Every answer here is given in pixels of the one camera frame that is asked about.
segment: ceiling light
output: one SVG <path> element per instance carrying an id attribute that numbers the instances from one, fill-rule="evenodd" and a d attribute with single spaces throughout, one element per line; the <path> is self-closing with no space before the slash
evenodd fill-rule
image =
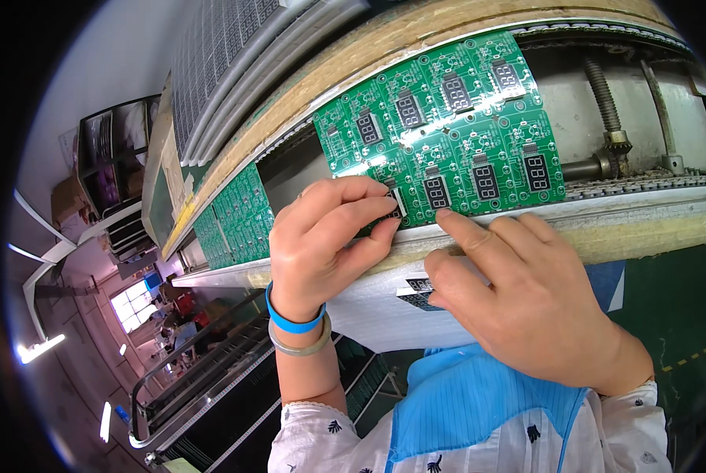
<path id="1" fill-rule="evenodd" d="M 35 344 L 30 348 L 25 348 L 24 345 L 17 346 L 17 353 L 22 358 L 22 364 L 28 364 L 33 359 L 44 354 L 52 346 L 58 345 L 59 342 L 64 340 L 64 334 L 56 336 L 54 338 L 49 338 L 45 340 L 42 344 Z"/>

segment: wooden board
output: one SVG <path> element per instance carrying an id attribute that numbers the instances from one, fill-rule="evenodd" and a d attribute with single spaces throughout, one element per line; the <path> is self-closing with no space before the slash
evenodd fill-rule
<path id="1" fill-rule="evenodd" d="M 173 254 L 201 208 L 246 161 L 320 105 L 388 65 L 458 36 L 533 20 L 596 18 L 677 35 L 668 19 L 647 0 L 547 0 L 545 7 L 538 5 L 533 0 L 416 2 L 373 18 L 331 45 L 285 81 L 221 151 L 197 193 L 191 200 L 186 197 L 164 245 L 164 258 Z"/>

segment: stack of circuit boards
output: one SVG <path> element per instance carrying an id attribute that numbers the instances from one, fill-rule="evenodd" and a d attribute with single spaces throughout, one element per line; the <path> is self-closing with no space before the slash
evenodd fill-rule
<path id="1" fill-rule="evenodd" d="M 274 214 L 255 163 L 236 175 L 193 224 L 212 270 L 269 257 Z"/>
<path id="2" fill-rule="evenodd" d="M 332 175 L 385 183 L 401 228 L 434 222 L 443 207 L 471 215 L 566 195 L 537 84 L 508 32 L 390 67 L 313 122 Z"/>

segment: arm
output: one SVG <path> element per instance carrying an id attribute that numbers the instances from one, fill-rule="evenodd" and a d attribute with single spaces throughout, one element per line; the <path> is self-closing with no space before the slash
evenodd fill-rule
<path id="1" fill-rule="evenodd" d="M 270 301 L 279 315 L 310 322 L 323 303 L 387 256 L 400 224 L 395 218 L 379 222 L 371 236 L 346 247 L 361 228 L 395 209 L 395 199 L 386 193 L 387 186 L 366 176 L 324 179 L 282 209 L 269 235 Z M 316 343 L 322 331 L 321 324 L 300 335 L 274 328 L 282 344 L 297 348 Z M 276 367 L 282 404 L 306 400 L 348 411 L 331 341 L 309 356 L 277 350 Z"/>
<path id="2" fill-rule="evenodd" d="M 484 230 L 442 209 L 437 223 L 492 285 L 435 250 L 424 261 L 435 289 L 429 303 L 449 310 L 499 361 L 608 396 L 652 377 L 642 343 L 600 310 L 576 252 L 542 219 L 501 216 Z"/>

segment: finger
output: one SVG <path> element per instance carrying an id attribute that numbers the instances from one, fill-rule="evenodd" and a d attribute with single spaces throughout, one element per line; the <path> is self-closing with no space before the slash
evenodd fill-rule
<path id="1" fill-rule="evenodd" d="M 366 197 L 343 203 L 324 215 L 304 238 L 318 245 L 319 251 L 337 253 L 359 230 L 391 213 L 396 205 L 397 201 L 392 197 Z"/>
<path id="2" fill-rule="evenodd" d="M 533 233 L 539 241 L 547 244 L 558 244 L 564 242 L 560 234 L 555 231 L 549 223 L 536 216 L 534 213 L 522 213 L 518 216 L 518 222 L 524 225 L 529 232 Z"/>
<path id="3" fill-rule="evenodd" d="M 539 260 L 540 255 L 549 250 L 534 233 L 507 216 L 499 216 L 492 220 L 489 230 L 505 241 L 527 263 Z"/>
<path id="4" fill-rule="evenodd" d="M 437 223 L 460 245 L 466 256 L 498 288 L 513 287 L 530 273 L 526 263 L 494 232 L 448 209 L 437 212 Z"/>
<path id="5" fill-rule="evenodd" d="M 427 255 L 424 270 L 438 293 L 432 293 L 434 302 L 456 318 L 460 313 L 486 313 L 494 303 L 494 292 L 447 251 L 434 250 Z"/>
<path id="6" fill-rule="evenodd" d="M 387 194 L 387 186 L 367 175 L 322 179 L 303 191 L 301 197 L 292 203 L 289 215 L 292 217 L 294 230 L 302 234 L 308 232 L 327 213 L 343 203 L 355 202 L 366 197 L 381 197 L 385 194 Z"/>
<path id="7" fill-rule="evenodd" d="M 390 252 L 400 219 L 389 218 L 379 222 L 371 230 L 371 235 L 356 242 L 339 260 L 339 268 L 351 279 L 371 269 L 385 259 Z"/>

